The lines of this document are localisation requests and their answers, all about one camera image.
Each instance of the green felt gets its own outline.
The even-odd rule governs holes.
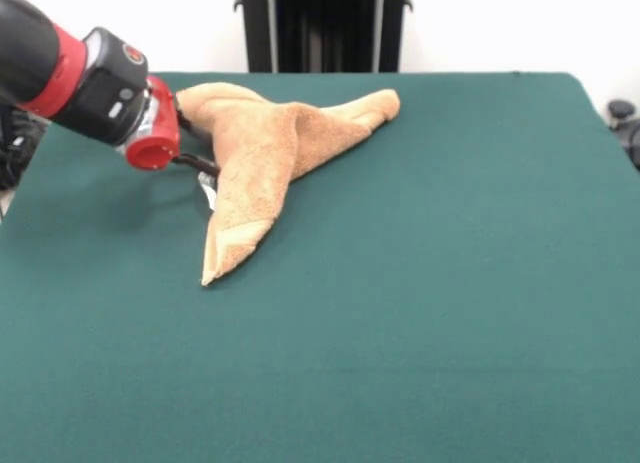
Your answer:
[[[195,174],[53,129],[0,226],[0,462],[640,461],[640,181],[575,79],[165,76],[403,106],[206,290]]]

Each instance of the towel fold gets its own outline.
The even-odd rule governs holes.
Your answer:
[[[184,115],[211,132],[221,168],[203,286],[255,251],[280,215],[291,181],[363,142],[400,110],[390,89],[328,108],[273,103],[229,83],[197,85],[176,97]]]

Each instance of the tan towel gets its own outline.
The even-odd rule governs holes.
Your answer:
[[[400,109],[388,89],[329,108],[277,104],[229,83],[205,83],[176,97],[184,115],[213,135],[221,168],[203,286],[254,252],[280,215],[289,182],[364,141]]]

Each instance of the white wall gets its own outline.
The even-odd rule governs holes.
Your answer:
[[[233,0],[30,1],[76,37],[107,27],[153,71],[247,71]],[[413,0],[401,71],[568,71],[601,113],[617,97],[640,107],[639,1]]]

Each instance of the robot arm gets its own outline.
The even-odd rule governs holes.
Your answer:
[[[141,170],[211,162],[180,153],[186,121],[173,94],[149,75],[145,55],[104,28],[77,40],[25,0],[0,0],[0,100],[105,143]]]

